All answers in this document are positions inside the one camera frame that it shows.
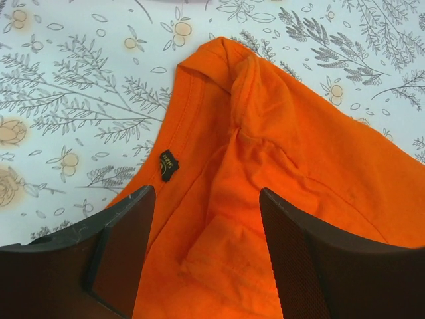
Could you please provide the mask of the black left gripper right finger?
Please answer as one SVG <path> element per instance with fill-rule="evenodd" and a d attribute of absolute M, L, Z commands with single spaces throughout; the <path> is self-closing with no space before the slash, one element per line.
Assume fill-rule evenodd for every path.
<path fill-rule="evenodd" d="M 333 226 L 260 192 L 266 244 L 284 318 L 423 318 L 424 249 Z"/>

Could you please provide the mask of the orange t shirt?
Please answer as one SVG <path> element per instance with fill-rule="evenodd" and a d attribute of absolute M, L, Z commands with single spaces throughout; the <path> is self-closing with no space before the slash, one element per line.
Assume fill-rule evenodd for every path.
<path fill-rule="evenodd" d="M 176 70 L 153 149 L 119 194 L 155 212 L 135 318 L 281 318 L 260 216 L 268 188 L 351 233 L 424 244 L 424 166 L 244 45 Z"/>

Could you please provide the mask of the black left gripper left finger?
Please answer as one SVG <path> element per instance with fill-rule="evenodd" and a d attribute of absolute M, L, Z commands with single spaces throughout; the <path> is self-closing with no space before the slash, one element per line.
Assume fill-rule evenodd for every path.
<path fill-rule="evenodd" d="M 1 247 L 2 318 L 131 318 L 155 190 L 27 245 Z"/>

